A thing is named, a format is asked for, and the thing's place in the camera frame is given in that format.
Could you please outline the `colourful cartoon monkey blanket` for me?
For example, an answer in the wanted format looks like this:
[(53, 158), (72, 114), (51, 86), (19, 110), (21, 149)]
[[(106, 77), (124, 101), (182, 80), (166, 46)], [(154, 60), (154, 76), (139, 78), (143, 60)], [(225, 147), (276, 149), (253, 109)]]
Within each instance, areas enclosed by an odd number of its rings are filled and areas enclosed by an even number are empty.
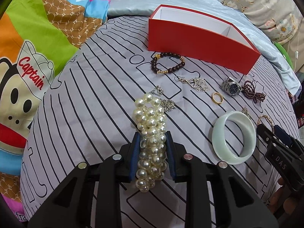
[(110, 0), (1, 0), (1, 196), (26, 222), (20, 174), (38, 106), (54, 78), (106, 21)]

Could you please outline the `grey floral quilt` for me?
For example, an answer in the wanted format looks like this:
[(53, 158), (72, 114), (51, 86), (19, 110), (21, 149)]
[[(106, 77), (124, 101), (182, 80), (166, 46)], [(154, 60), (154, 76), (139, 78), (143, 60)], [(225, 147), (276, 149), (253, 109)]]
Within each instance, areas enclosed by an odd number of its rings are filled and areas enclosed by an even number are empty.
[(293, 41), (303, 22), (303, 15), (293, 0), (217, 0), (243, 13), (273, 42)]

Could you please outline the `thin gold bangle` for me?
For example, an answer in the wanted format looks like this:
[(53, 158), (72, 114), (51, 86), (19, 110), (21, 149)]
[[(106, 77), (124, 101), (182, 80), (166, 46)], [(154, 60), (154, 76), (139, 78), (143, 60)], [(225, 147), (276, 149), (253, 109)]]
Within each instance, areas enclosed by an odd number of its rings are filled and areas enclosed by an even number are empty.
[(263, 115), (258, 117), (257, 125), (262, 124), (262, 119), (265, 119), (269, 123), (269, 125), (271, 126), (271, 129), (272, 129), (272, 132), (274, 133), (274, 122), (273, 122), (273, 120), (269, 116), (263, 114)]

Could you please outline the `small silver earring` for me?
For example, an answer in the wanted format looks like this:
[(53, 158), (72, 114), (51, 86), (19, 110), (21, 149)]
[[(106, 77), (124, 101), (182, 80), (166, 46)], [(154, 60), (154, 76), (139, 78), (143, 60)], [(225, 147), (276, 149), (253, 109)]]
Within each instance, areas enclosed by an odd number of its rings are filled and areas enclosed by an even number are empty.
[(244, 107), (242, 109), (242, 113), (244, 113), (248, 118), (250, 118), (251, 120), (253, 120), (253, 118), (251, 117), (251, 115), (250, 115), (250, 113), (249, 113), (249, 111), (248, 111), (248, 109), (246, 107)]

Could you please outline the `light blue pillow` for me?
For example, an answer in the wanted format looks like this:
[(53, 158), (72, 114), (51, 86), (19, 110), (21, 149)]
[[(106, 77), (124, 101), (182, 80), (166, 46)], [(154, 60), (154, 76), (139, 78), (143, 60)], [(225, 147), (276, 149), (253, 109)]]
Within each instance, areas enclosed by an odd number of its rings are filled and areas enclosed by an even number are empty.
[(111, 0), (108, 17), (122, 15), (149, 16), (159, 5), (173, 5), (208, 13), (235, 25), (260, 53), (272, 64), (285, 88), (297, 95), (302, 86), (296, 74), (271, 40), (241, 12), (222, 5), (217, 0)]

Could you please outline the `red cardboard box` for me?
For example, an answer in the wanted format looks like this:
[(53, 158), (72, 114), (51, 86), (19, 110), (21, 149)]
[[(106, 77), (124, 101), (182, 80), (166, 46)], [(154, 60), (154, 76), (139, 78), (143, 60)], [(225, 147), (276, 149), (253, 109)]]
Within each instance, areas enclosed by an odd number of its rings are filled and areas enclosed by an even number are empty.
[(158, 6), (149, 17), (148, 50), (180, 54), (245, 75), (261, 56), (232, 23), (171, 5)]

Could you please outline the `pale green jade bangle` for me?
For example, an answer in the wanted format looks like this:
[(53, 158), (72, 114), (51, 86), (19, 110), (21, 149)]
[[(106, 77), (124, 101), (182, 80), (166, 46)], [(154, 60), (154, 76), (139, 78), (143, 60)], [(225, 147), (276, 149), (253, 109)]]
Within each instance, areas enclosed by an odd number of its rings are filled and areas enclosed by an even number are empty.
[(244, 113), (230, 111), (220, 116), (212, 130), (212, 146), (217, 157), (229, 165), (246, 162), (256, 148), (256, 129)]

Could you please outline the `silver wrist watch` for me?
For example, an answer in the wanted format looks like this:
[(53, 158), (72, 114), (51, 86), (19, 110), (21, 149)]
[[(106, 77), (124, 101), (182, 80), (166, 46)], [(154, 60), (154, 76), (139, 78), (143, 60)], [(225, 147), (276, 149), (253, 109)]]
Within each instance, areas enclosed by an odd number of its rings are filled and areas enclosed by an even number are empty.
[(232, 96), (239, 95), (239, 93), (241, 93), (241, 91), (242, 91), (242, 87), (234, 79), (232, 79), (231, 77), (228, 77), (225, 81), (222, 82), (221, 90), (232, 97)]

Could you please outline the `grey lined bed sheet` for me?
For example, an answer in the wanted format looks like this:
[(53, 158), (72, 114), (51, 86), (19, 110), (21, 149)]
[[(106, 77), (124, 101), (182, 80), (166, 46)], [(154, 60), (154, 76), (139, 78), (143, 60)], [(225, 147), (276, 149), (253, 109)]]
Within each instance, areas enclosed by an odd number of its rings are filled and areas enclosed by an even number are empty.
[[(150, 68), (146, 17), (109, 20), (91, 36), (45, 94), (28, 138), (22, 162), (21, 196), (31, 218), (59, 183), (81, 162), (93, 165), (131, 142), (136, 131), (134, 101), (159, 86), (176, 107), (166, 125), (187, 152), (216, 164), (211, 134), (216, 120), (246, 107), (253, 123), (261, 115), (294, 138), (296, 117), (279, 75), (260, 57), (248, 75), (186, 58), (174, 74), (155, 75)], [(228, 77), (242, 91), (221, 90)]]

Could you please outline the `green plastic object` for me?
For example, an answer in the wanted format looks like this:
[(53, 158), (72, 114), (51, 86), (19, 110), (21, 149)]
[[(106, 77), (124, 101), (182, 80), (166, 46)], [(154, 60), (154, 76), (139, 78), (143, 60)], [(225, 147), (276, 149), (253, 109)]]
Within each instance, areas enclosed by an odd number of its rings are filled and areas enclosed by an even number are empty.
[(289, 54), (287, 53), (287, 51), (284, 49), (284, 47), (283, 47), (281, 44), (277, 43), (277, 42), (275, 42), (274, 45), (275, 45), (275, 46), (277, 47), (277, 49), (281, 52), (281, 54), (284, 56), (284, 58), (286, 59), (286, 61), (287, 61), (288, 64), (289, 64), (289, 66), (290, 66), (292, 69), (294, 69), (292, 60), (291, 60)]

